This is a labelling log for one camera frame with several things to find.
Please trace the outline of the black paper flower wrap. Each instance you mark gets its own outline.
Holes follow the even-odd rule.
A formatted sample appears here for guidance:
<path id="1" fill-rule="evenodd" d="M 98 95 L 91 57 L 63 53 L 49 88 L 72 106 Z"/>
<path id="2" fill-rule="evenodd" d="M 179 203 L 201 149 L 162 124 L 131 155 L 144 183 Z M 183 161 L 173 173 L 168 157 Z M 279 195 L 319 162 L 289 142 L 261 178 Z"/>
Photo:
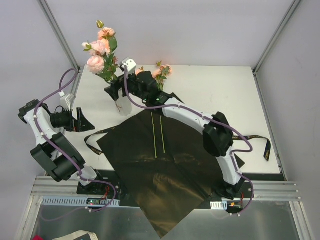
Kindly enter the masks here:
<path id="1" fill-rule="evenodd" d="M 163 153 L 162 117 L 165 153 Z M 216 158 L 193 128 L 144 110 L 115 126 L 97 143 L 159 237 L 224 185 Z"/>

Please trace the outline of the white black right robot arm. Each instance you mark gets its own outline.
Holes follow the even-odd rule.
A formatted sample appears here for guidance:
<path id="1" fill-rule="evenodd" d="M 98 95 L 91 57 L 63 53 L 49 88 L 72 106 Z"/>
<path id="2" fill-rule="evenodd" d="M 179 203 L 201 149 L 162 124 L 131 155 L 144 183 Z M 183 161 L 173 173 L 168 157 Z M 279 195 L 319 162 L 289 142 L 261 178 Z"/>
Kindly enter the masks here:
<path id="1" fill-rule="evenodd" d="M 217 194 L 232 200 L 242 193 L 245 179 L 233 153 L 234 134 L 223 113 L 210 115 L 186 106 L 173 94 L 158 89 L 149 71 L 122 75 L 104 91 L 114 101 L 119 100 L 120 96 L 138 97 L 142 100 L 142 109 L 177 120 L 198 131 L 203 137 L 204 149 L 216 158 L 222 171 L 224 183 Z"/>

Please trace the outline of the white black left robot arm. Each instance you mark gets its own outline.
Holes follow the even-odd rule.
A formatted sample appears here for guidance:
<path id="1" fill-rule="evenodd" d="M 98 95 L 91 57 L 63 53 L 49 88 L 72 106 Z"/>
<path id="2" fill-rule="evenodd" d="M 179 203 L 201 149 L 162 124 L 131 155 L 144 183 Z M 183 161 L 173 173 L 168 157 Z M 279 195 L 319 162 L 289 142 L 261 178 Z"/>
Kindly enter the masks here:
<path id="1" fill-rule="evenodd" d="M 95 129 L 80 107 L 76 114 L 77 118 L 74 118 L 72 111 L 66 109 L 51 113 L 47 104 L 35 99 L 19 109 L 18 117 L 32 128 L 36 144 L 30 154 L 50 177 L 56 182 L 77 180 L 99 195 L 106 188 L 102 176 L 86 165 L 79 151 L 59 130 L 81 133 Z"/>

